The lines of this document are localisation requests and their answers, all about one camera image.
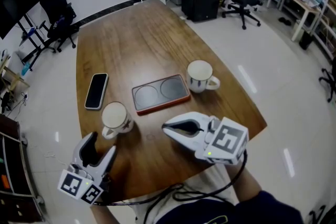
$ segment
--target black baseboard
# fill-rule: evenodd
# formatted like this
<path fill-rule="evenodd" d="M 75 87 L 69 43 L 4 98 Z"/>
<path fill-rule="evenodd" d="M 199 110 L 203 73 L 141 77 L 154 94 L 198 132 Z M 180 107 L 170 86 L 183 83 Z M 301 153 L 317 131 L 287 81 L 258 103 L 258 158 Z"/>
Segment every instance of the black baseboard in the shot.
<path fill-rule="evenodd" d="M 82 19 L 82 20 L 80 20 L 80 21 L 74 23 L 73 25 L 74 25 L 75 27 L 81 27 L 81 26 L 83 26 L 83 25 L 85 25 L 85 24 L 88 24 L 88 23 L 90 23 L 91 21 L 96 20 L 96 19 L 98 19 L 98 18 L 100 18 L 100 17 L 102 17 L 102 16 L 105 16 L 105 15 L 110 14 L 110 13 L 112 13 L 112 12 L 116 12 L 116 11 L 118 11 L 118 10 L 120 10 L 120 9 L 123 9 L 123 8 L 127 8 L 127 7 L 130 7 L 130 6 L 133 6 L 134 3 L 138 3 L 138 2 L 141 2 L 141 0 L 128 0 L 128 1 L 126 1 L 126 2 L 120 3 L 120 4 L 118 4 L 118 5 L 114 5 L 114 6 L 112 6 L 112 7 L 106 8 L 106 9 L 100 11 L 100 12 L 97 12 L 97 13 L 95 13 L 95 14 L 92 14 L 92 15 L 90 15 L 89 17 L 86 17 L 86 18 L 84 18 L 84 19 Z M 26 61 L 30 60 L 30 59 L 34 56 L 34 54 L 35 54 L 36 52 L 37 52 L 37 49 L 34 49 L 34 50 L 33 50 L 30 54 L 28 54 L 22 61 L 23 61 L 23 62 L 26 62 Z"/>

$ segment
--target computer monitor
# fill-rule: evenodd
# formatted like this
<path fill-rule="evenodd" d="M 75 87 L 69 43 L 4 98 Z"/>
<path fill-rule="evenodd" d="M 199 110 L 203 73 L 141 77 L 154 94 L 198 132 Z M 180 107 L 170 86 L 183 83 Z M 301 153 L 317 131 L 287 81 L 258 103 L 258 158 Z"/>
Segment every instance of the computer monitor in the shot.
<path fill-rule="evenodd" d="M 0 0 L 0 37 L 8 32 L 39 0 Z"/>

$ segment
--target navy blue shirt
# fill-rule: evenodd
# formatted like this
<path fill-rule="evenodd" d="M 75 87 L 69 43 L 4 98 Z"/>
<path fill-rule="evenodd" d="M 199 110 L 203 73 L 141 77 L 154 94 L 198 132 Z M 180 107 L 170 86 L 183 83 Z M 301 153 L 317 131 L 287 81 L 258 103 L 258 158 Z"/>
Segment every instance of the navy blue shirt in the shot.
<path fill-rule="evenodd" d="M 180 205 L 164 215 L 157 224 L 286 223 L 303 224 L 298 210 L 261 191 L 256 197 L 236 206 L 228 202 L 202 199 Z"/>

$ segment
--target mug handle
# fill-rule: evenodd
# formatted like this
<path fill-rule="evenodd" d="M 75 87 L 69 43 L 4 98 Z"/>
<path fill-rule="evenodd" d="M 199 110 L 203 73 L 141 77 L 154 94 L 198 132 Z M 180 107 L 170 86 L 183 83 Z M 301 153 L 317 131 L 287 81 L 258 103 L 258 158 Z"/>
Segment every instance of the mug handle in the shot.
<path fill-rule="evenodd" d="M 210 81 L 214 82 L 215 85 L 209 85 L 209 84 L 208 84 L 208 85 L 205 87 L 207 90 L 217 90 L 217 89 L 219 88 L 219 86 L 221 86 L 221 85 L 220 85 L 220 80 L 217 79 L 217 78 L 214 77 L 214 76 L 212 76 L 212 77 L 209 79 L 208 83 L 209 83 Z"/>
<path fill-rule="evenodd" d="M 103 131 L 102 131 L 102 135 L 106 139 L 112 139 L 112 138 L 114 138 L 118 135 L 118 132 L 116 132 L 114 130 L 111 130 L 110 128 L 104 126 Z"/>

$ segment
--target mug rim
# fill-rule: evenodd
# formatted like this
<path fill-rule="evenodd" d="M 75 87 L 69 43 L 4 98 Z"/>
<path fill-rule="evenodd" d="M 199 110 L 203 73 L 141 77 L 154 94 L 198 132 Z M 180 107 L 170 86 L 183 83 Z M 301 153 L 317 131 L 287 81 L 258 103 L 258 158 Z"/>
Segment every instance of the mug rim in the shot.
<path fill-rule="evenodd" d="M 206 63 L 208 63 L 208 64 L 210 65 L 209 62 L 207 62 L 207 61 L 205 61 L 205 60 L 202 60 L 202 59 L 196 59 L 196 60 L 193 60 L 193 61 L 191 61 L 191 62 L 188 64 L 188 66 L 187 66 L 187 74 L 188 74 L 192 79 L 197 80 L 197 81 L 205 81 L 205 80 L 210 79 L 210 78 L 212 77 L 213 73 L 214 73 L 214 69 L 212 68 L 211 65 L 210 65 L 210 67 L 211 67 L 211 75 L 210 75 L 210 77 L 208 77 L 207 79 L 195 79 L 195 78 L 193 78 L 193 77 L 189 74 L 189 72 L 188 72 L 188 67 L 189 67 L 189 65 L 190 65 L 191 63 L 193 63 L 193 62 L 195 62 L 195 61 L 203 61 L 203 62 L 206 62 Z"/>
<path fill-rule="evenodd" d="M 118 125 L 117 127 L 110 127 L 110 126 L 107 126 L 107 125 L 104 123 L 104 121 L 103 121 L 103 112 L 104 112 L 105 108 L 106 108 L 109 104 L 112 104 L 112 103 L 120 103 L 120 104 L 122 104 L 122 106 L 125 108 L 125 111 L 126 111 L 125 119 L 124 119 L 124 120 L 122 121 L 122 123 L 121 123 L 120 125 Z M 104 106 L 104 108 L 103 108 L 103 110 L 102 110 L 102 112 L 101 112 L 101 121 L 103 122 L 104 126 L 106 126 L 107 128 L 110 128 L 110 129 L 116 129 L 116 128 L 119 128 L 120 126 L 122 126 L 122 125 L 125 123 L 125 120 L 127 119 L 127 113 L 128 113 L 128 111 L 127 111 L 125 105 L 124 105 L 122 102 L 119 102 L 119 101 L 113 101 L 113 102 L 110 102 L 110 103 L 108 103 L 108 104 L 106 104 L 106 105 Z"/>

